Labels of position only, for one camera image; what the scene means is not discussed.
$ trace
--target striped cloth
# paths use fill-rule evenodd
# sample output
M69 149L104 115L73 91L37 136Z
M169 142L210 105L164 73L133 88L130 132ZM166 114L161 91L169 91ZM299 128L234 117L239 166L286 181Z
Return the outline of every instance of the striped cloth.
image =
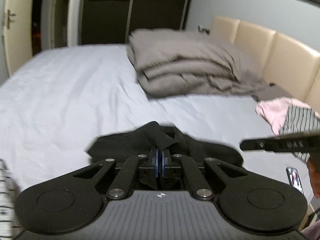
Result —
M0 240L13 239L22 231L13 209L15 199L15 183L0 159Z
M317 117L315 111L311 108L291 105L288 107L284 125L279 129L279 135L319 129L320 119ZM309 153L295 152L293 155L304 162L307 162L310 157Z

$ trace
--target person's hand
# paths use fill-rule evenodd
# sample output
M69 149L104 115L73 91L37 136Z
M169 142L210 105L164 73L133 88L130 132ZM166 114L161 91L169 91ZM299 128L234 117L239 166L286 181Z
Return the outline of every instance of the person's hand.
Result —
M313 194L316 198L320 198L320 172L317 172L317 166L311 158L307 162L307 167Z

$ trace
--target sliding wardrobe door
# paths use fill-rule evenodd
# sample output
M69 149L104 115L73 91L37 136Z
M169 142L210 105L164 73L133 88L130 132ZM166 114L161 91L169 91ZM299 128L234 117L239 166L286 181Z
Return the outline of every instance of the sliding wardrobe door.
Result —
M133 0L129 32L138 28L182 29L188 0Z
M84 0L81 44L125 43L130 0Z

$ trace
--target headboard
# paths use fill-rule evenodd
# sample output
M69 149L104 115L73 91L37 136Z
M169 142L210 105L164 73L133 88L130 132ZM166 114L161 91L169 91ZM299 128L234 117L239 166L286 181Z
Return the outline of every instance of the headboard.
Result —
M255 58L267 82L320 112L320 52L282 33L227 17L216 16L211 33Z

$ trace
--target smartphone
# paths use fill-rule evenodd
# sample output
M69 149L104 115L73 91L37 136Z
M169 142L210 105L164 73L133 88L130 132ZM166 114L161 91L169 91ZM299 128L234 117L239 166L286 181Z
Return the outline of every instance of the smartphone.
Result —
M299 173L298 173L297 169L292 168L292 167L287 167L286 171L287 171L288 180L289 180L290 185L294 186L297 190L299 190L303 194L301 180L300 180Z

